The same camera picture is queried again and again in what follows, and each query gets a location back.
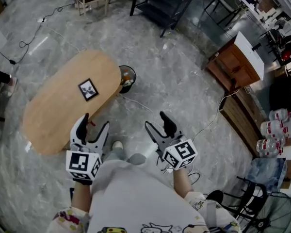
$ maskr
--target white box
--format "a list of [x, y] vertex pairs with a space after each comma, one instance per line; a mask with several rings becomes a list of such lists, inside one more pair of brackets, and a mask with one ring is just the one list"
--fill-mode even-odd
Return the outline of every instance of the white box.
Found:
[[167, 161], [174, 170], [181, 169], [190, 164], [198, 152], [191, 139], [177, 143], [165, 148], [163, 159]]
[[66, 170], [73, 178], [94, 180], [101, 164], [100, 155], [97, 153], [66, 152]]

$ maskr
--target gray floor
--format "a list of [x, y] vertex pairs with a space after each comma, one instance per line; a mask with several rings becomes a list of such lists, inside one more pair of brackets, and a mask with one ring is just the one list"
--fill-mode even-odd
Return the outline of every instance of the gray floor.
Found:
[[[24, 52], [18, 44], [31, 40], [38, 27], [37, 19], [71, 2], [13, 0], [0, 16], [0, 28], [8, 39], [2, 52], [18, 60]], [[134, 67], [137, 80], [126, 96], [150, 108], [158, 123], [159, 111], [167, 111], [181, 121], [186, 136], [193, 138], [215, 117], [224, 92], [209, 73], [201, 70], [204, 55], [176, 31], [159, 38], [161, 29], [156, 24], [139, 12], [130, 17], [129, 9], [130, 1], [113, 0], [107, 17], [103, 17], [101, 8], [85, 18], [74, 7], [66, 7], [43, 24], [30, 45], [30, 54], [20, 65], [12, 66], [0, 56], [0, 70], [19, 80], [9, 100], [4, 92], [0, 94], [0, 111], [6, 118], [4, 124], [0, 123], [0, 223], [8, 231], [44, 232], [57, 210], [70, 202], [73, 182], [65, 170], [65, 153], [45, 157], [32, 147], [26, 149], [28, 140], [21, 126], [26, 104], [50, 76], [77, 54], [66, 41], [79, 50], [102, 50], [119, 65]], [[106, 120], [111, 124], [106, 151], [113, 141], [121, 140], [129, 155], [149, 152], [152, 144], [143, 125], [146, 120], [154, 120], [150, 111], [117, 97], [94, 119], [97, 126], [90, 128], [90, 138]], [[195, 145], [199, 155], [194, 171], [201, 174], [194, 185], [197, 191], [231, 191], [236, 175], [244, 176], [248, 171], [251, 155], [220, 113]]]

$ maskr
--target shoe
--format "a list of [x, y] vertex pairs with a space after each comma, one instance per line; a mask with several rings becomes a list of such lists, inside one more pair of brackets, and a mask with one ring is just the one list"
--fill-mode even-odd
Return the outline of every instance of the shoe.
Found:
[[7, 91], [8, 91], [8, 97], [12, 96], [15, 91], [15, 86], [17, 84], [17, 78], [12, 78], [13, 83], [12, 85], [8, 85]]
[[114, 150], [115, 148], [123, 149], [123, 144], [120, 141], [115, 141], [112, 144], [111, 150]]

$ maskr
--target black trash bin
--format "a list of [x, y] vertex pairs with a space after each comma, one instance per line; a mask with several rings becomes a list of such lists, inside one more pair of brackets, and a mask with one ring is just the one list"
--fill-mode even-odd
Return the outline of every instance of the black trash bin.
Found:
[[122, 76], [122, 90], [120, 91], [120, 93], [127, 93], [131, 89], [132, 85], [135, 83], [137, 75], [134, 69], [129, 66], [120, 66], [120, 70]]

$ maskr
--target plastic bottle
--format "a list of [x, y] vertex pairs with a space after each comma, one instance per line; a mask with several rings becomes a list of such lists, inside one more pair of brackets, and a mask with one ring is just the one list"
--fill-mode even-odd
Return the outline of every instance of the plastic bottle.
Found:
[[278, 120], [278, 121], [282, 121], [282, 122], [287, 122], [289, 121], [291, 117], [291, 113], [287, 110], [287, 109], [278, 109], [275, 111], [270, 111], [270, 121], [273, 120]]
[[283, 137], [280, 137], [280, 138], [276, 138], [275, 140], [277, 142], [276, 147], [278, 149], [282, 148], [285, 145], [285, 143], [286, 143], [286, 139], [285, 139], [284, 136]]
[[260, 130], [262, 135], [265, 136], [266, 138], [270, 137], [280, 138], [284, 134], [281, 128], [281, 123], [280, 121], [277, 120], [261, 123]]
[[275, 139], [264, 139], [257, 142], [257, 151], [261, 158], [274, 158], [279, 154]]

